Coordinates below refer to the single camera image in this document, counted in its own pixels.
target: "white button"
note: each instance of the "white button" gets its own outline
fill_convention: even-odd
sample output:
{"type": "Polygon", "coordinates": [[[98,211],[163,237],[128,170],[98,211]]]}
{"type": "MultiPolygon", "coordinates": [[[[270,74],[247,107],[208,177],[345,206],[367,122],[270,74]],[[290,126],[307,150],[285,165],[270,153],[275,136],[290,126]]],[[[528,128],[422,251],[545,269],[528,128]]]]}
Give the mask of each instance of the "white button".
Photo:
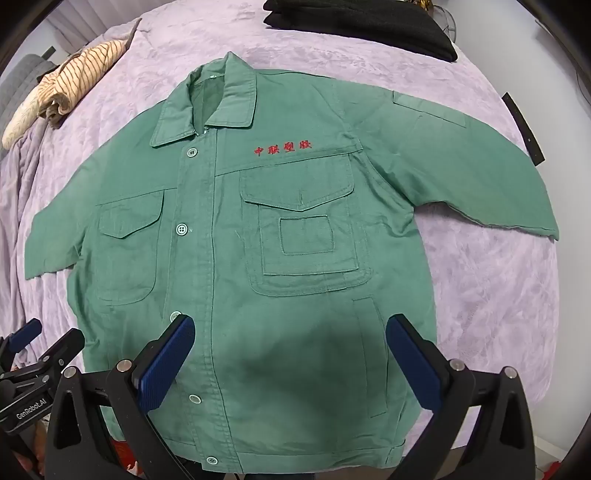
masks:
{"type": "Polygon", "coordinates": [[[187,235],[189,228],[187,227],[186,223],[179,223],[177,225],[177,235],[184,236],[187,235]]]}

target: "purple blanket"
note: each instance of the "purple blanket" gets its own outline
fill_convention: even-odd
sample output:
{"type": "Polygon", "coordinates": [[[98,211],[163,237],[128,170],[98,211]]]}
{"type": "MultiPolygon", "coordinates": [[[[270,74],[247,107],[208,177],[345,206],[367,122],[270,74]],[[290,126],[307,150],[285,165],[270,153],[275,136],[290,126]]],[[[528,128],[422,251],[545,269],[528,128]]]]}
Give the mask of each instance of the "purple blanket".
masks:
{"type": "MultiPolygon", "coordinates": [[[[24,280],[33,216],[75,169],[129,120],[163,100],[187,74],[231,50],[254,68],[299,70],[422,97],[488,123],[524,149],[500,96],[459,51],[455,63],[355,38],[273,30],[263,0],[177,1],[143,15],[131,49],[58,130],[42,120],[0,164],[0,335],[38,317],[43,334],[23,352],[38,356],[76,325],[66,300],[68,271],[24,280]]],[[[104,38],[124,38],[131,23],[104,38]]],[[[438,344],[473,369],[519,370],[531,405],[547,391],[558,324],[554,242],[467,222],[444,205],[417,209],[436,299],[438,344]]],[[[428,420],[424,413],[407,448],[428,420]]],[[[474,418],[457,445],[465,444],[474,418]]]]}

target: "black folded garment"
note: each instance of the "black folded garment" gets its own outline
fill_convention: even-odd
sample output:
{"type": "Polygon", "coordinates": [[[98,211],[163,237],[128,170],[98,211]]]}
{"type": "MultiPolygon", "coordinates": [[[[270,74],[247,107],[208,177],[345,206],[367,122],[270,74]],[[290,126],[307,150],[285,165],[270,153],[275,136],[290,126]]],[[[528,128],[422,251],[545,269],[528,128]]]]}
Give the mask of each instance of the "black folded garment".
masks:
{"type": "Polygon", "coordinates": [[[265,23],[283,30],[363,38],[456,61],[447,35],[425,10],[399,0],[267,0],[265,23]]]}

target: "pocket flap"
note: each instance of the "pocket flap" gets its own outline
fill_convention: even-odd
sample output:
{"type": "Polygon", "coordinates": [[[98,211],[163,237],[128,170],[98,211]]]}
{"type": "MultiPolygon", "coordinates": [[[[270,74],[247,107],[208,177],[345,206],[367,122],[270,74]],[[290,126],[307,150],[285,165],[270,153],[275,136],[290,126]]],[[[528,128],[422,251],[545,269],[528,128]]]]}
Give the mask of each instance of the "pocket flap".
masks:
{"type": "Polygon", "coordinates": [[[405,106],[406,108],[416,110],[417,112],[428,113],[429,115],[436,116],[447,122],[459,125],[460,127],[466,126],[466,115],[453,108],[398,92],[393,92],[392,101],[396,103],[396,105],[405,106]]]}
{"type": "Polygon", "coordinates": [[[245,202],[303,212],[353,191],[348,154],[243,170],[245,202]]]}
{"type": "Polygon", "coordinates": [[[152,225],[160,218],[163,197],[164,192],[160,190],[103,205],[99,231],[115,238],[124,238],[152,225]]]}

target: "jacket collar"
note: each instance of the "jacket collar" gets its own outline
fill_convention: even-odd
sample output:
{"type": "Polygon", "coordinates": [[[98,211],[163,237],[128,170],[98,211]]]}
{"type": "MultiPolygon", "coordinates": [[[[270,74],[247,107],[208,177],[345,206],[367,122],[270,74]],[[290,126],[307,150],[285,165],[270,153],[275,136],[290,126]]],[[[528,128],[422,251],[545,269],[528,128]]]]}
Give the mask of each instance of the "jacket collar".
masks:
{"type": "Polygon", "coordinates": [[[228,52],[222,59],[211,61],[191,72],[164,101],[160,118],[150,140],[152,147],[159,147],[181,138],[194,135],[193,105],[189,98],[189,86],[203,82],[212,76],[224,76],[222,101],[205,125],[216,127],[249,127],[255,111],[256,73],[254,69],[228,52]]]}

